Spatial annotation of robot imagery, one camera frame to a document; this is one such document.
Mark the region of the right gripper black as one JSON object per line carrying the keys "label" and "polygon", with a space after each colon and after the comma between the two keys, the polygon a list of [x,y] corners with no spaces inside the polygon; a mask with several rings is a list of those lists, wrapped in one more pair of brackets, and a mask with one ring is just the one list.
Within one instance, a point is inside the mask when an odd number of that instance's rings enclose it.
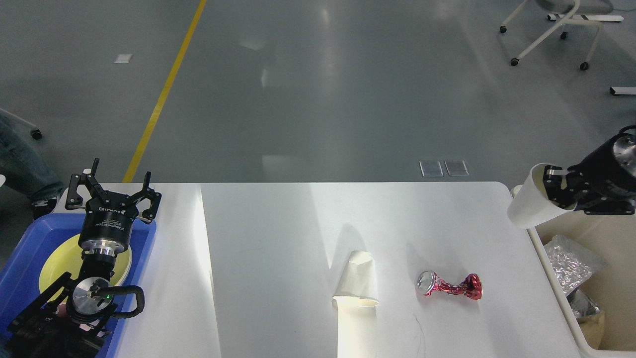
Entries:
{"label": "right gripper black", "polygon": [[[619,133],[579,163],[579,171],[546,165],[543,185],[552,204],[586,215],[634,215],[635,136]],[[620,201],[598,201],[601,197]]]}

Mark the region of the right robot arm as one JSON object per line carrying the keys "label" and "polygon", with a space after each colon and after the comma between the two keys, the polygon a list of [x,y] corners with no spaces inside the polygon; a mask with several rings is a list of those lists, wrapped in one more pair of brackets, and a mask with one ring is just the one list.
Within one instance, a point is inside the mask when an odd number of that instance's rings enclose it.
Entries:
{"label": "right robot arm", "polygon": [[586,215],[633,215],[636,199],[635,126],[628,125],[564,170],[547,165],[542,182],[547,198],[561,209]]}

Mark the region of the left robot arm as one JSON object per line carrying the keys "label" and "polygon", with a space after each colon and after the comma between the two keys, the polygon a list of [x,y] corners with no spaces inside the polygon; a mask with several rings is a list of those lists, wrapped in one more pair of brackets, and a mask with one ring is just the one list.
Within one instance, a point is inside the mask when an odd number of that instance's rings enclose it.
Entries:
{"label": "left robot arm", "polygon": [[78,237],[81,266],[63,272],[7,325],[12,358],[95,358],[105,344],[109,320],[131,319],[145,308],[137,285],[111,281],[119,256],[129,251],[134,222],[153,223],[161,193],[146,172],[141,190],[105,190],[96,179],[99,160],[72,175],[65,209],[85,212]]}

